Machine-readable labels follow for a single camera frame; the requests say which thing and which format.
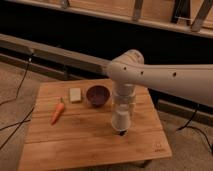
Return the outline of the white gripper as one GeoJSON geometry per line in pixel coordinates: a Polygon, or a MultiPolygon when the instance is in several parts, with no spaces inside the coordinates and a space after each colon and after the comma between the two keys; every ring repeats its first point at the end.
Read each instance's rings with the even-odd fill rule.
{"type": "Polygon", "coordinates": [[[112,88],[112,104],[114,108],[125,105],[129,109],[134,106],[135,86],[132,84],[114,83],[112,88]]]}

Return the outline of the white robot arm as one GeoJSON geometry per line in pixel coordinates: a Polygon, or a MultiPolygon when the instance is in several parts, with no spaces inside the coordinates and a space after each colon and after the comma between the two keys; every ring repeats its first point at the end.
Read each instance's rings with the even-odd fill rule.
{"type": "Polygon", "coordinates": [[[132,49],[110,61],[106,72],[117,83],[142,85],[213,108],[213,64],[149,65],[132,49]]]}

